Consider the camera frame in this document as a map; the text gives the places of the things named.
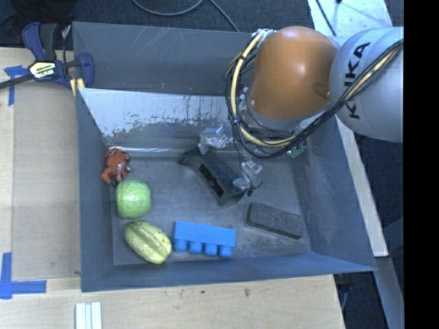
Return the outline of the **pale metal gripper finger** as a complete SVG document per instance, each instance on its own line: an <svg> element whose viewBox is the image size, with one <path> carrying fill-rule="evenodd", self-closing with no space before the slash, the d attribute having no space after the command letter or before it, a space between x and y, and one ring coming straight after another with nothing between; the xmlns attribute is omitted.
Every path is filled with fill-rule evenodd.
<svg viewBox="0 0 439 329"><path fill-rule="evenodd" d="M201 154L206 154L212 147L214 149L224 149L229 144L229 139L222 126L207 127L200 135L198 149Z"/></svg>
<svg viewBox="0 0 439 329"><path fill-rule="evenodd" d="M251 159L240 164L241 175L233 180L233 185L240 190L256 189L263 182L263 167Z"/></svg>

